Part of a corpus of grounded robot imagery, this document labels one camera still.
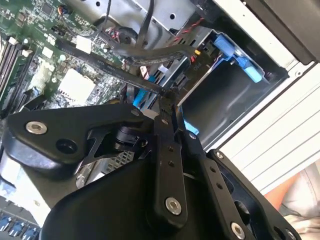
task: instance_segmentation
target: green circuit board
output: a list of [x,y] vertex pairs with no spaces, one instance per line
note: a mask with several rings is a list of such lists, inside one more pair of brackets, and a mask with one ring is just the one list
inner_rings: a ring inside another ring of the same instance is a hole
[[[0,34],[1,61],[0,73],[10,71],[5,82],[0,82],[0,111],[4,110],[15,96],[15,105],[21,96],[16,96],[19,87],[20,95],[29,91],[31,98],[44,95],[44,108],[67,108],[74,106],[99,105],[116,97],[122,83],[104,72],[91,67],[80,59],[74,58],[55,47],[56,39],[76,42],[61,21],[58,7],[63,5],[60,0],[0,0]],[[75,12],[66,15],[65,21],[74,32],[90,35],[95,27]],[[96,37],[91,43],[91,52],[101,55],[117,67],[123,66],[123,60],[109,55],[103,48],[103,39]],[[8,53],[17,52],[13,59]],[[13,59],[10,67],[5,61]],[[72,82],[70,78],[81,79]],[[66,79],[79,91],[90,86],[93,90],[86,99],[79,101],[72,86],[64,84]]]

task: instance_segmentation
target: silver screw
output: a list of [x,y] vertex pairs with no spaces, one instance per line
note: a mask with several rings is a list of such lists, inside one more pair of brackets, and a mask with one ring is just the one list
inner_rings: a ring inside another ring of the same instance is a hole
[[39,121],[30,121],[25,125],[25,129],[35,135],[42,135],[48,131],[47,126]]
[[131,110],[131,113],[132,113],[133,115],[137,116],[137,117],[139,117],[139,115],[140,115],[137,109]]
[[238,239],[241,239],[241,240],[245,239],[245,237],[246,237],[245,232],[242,229],[242,227],[240,227],[240,225],[238,223],[232,222],[231,229],[232,229],[232,232],[234,233],[234,235],[236,235],[236,237]]
[[174,197],[168,197],[165,200],[165,207],[173,215],[179,215],[182,212],[180,202],[178,202]]
[[190,136],[190,138],[192,138],[192,139],[196,139],[196,138],[197,138],[197,136],[196,136],[193,132],[190,132],[190,133],[189,133],[189,136]]
[[286,229],[285,231],[292,240],[297,240],[296,236],[289,229]]
[[217,151],[215,153],[215,155],[218,157],[218,159],[223,159],[224,158],[224,156],[219,151]]
[[148,145],[148,141],[147,140],[144,140],[141,142],[141,147],[144,148],[145,146]]

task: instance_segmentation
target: capacitor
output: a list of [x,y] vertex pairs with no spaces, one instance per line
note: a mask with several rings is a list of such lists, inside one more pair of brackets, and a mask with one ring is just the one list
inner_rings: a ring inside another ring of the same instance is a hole
[[60,61],[64,62],[67,59],[67,57],[66,57],[66,55],[61,54],[59,59],[60,59]]

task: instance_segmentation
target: black cable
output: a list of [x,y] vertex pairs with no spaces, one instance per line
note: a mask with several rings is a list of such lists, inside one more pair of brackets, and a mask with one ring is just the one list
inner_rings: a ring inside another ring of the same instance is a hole
[[132,75],[120,68],[112,66],[110,63],[106,62],[106,60],[100,55],[97,55],[95,53],[88,54],[84,51],[81,51],[80,49],[77,49],[71,42],[57,39],[55,41],[55,47],[65,52],[66,54],[85,61],[92,67],[100,69],[101,71],[104,71],[105,73],[124,81],[125,83],[131,84],[138,88],[143,88],[155,94],[163,95],[166,92],[165,89],[153,82],[146,81],[141,77]]
[[135,44],[137,48],[142,48],[144,45],[146,35],[150,26],[150,22],[154,14],[154,8],[155,8],[155,0],[150,0],[148,12],[143,20],[142,26],[139,31],[138,39]]
[[116,43],[114,44],[113,52],[127,57],[127,58],[135,58],[135,59],[156,59],[156,58],[164,58],[170,56],[172,54],[181,53],[186,57],[190,58],[195,54],[196,48],[184,45],[184,44],[176,44],[172,46],[167,46],[163,48],[156,49],[143,49],[143,48],[134,48],[130,45]]
[[111,1],[112,0],[108,0],[108,6],[107,6],[107,10],[106,10],[106,15],[105,15],[105,18],[103,20],[103,23],[101,23],[98,27],[98,29],[96,31],[94,31],[94,33],[90,34],[90,35],[82,35],[80,33],[77,33],[75,32],[67,23],[65,17],[64,17],[64,14],[61,12],[59,13],[59,16],[60,16],[60,19],[63,21],[66,29],[74,36],[82,36],[84,38],[95,38],[96,36],[98,36],[101,31],[103,30],[103,28],[105,27],[105,25],[107,24],[107,21],[109,19],[109,14],[110,14],[110,9],[111,9]]

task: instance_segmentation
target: blue port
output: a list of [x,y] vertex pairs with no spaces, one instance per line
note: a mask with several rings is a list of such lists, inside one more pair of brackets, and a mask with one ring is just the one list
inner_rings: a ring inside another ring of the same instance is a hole
[[27,230],[22,235],[22,240],[34,240],[38,234],[38,229],[36,227],[28,227]]
[[12,228],[9,231],[9,236],[16,237],[19,236],[22,233],[22,230],[24,229],[25,223],[17,221]]
[[9,224],[11,223],[12,221],[12,218],[9,217],[9,216],[3,216],[1,219],[0,219],[0,232],[4,232]]

